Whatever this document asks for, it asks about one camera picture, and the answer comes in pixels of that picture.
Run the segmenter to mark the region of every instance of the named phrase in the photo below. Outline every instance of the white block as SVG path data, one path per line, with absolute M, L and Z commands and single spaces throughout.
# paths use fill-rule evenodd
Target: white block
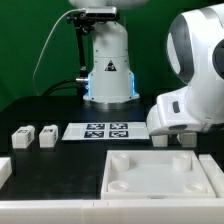
M 0 158 L 0 189 L 12 173 L 11 159 Z
M 183 148 L 195 148 L 197 146 L 197 134 L 195 132 L 179 134 L 177 139 Z
M 58 140 L 58 127 L 45 126 L 39 135 L 40 148 L 53 148 Z
M 167 147 L 168 135 L 152 136 L 152 143 L 154 147 Z
M 25 149 L 34 140 L 35 128 L 31 125 L 26 127 L 20 127 L 12 135 L 13 148 Z

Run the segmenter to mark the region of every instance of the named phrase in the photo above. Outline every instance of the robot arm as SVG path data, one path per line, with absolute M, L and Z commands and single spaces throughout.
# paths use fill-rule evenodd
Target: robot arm
M 224 4 L 179 15 L 167 55 L 186 87 L 158 96 L 147 118 L 150 135 L 210 132 L 224 127 Z
M 116 22 L 118 20 L 116 8 L 140 7 L 147 1 L 70 0 L 75 7 L 87 7 L 79 17 L 72 19 L 79 34 L 78 40 L 81 43 L 79 46 L 82 45 L 80 32 L 85 31 L 82 35 L 90 31 L 93 33 L 92 71 L 88 73 L 85 70 L 85 63 L 80 63 L 81 71 L 85 71 L 79 78 L 81 82 L 85 82 L 87 89 L 87 92 L 81 94 L 85 105 L 100 109 L 121 109 L 138 101 L 139 94 L 135 92 L 134 74 L 129 65 L 128 34 L 126 29 Z

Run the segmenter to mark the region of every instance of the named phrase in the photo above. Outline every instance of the white plastic tray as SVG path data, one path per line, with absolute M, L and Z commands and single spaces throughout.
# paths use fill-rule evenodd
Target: white plastic tray
M 214 197 L 193 151 L 108 151 L 102 199 Z

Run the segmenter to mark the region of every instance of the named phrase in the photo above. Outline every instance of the black table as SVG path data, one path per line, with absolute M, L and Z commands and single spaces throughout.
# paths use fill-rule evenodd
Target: black table
M 10 156 L 13 174 L 0 190 L 0 200 L 99 199 L 108 150 L 181 150 L 175 136 L 168 148 L 153 148 L 151 140 L 62 141 L 68 123 L 145 122 L 152 96 L 122 110 L 103 111 L 84 106 L 73 96 L 26 97 L 0 113 L 0 156 Z M 46 125 L 59 128 L 53 149 L 39 147 Z M 35 127 L 27 149 L 13 150 L 11 135 L 21 126 Z M 224 134 L 199 134 L 196 154 L 211 154 L 224 167 Z

